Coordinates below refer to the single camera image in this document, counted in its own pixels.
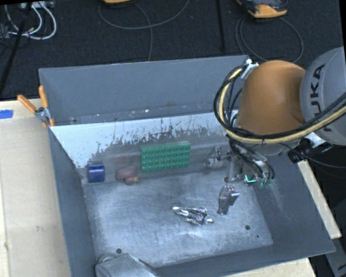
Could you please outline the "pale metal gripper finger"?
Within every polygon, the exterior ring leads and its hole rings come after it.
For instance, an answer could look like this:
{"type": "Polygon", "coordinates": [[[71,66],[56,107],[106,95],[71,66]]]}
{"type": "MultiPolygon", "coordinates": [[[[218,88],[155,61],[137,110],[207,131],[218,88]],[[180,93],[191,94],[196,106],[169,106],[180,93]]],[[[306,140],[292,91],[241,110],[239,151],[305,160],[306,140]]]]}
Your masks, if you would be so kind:
{"type": "Polygon", "coordinates": [[[222,151],[222,147],[213,147],[212,150],[208,153],[205,158],[204,168],[213,170],[219,169],[224,164],[224,155],[222,151]]]}
{"type": "Polygon", "coordinates": [[[240,193],[236,191],[235,185],[224,185],[218,195],[218,209],[216,212],[219,215],[226,215],[239,196],[240,193]]]}

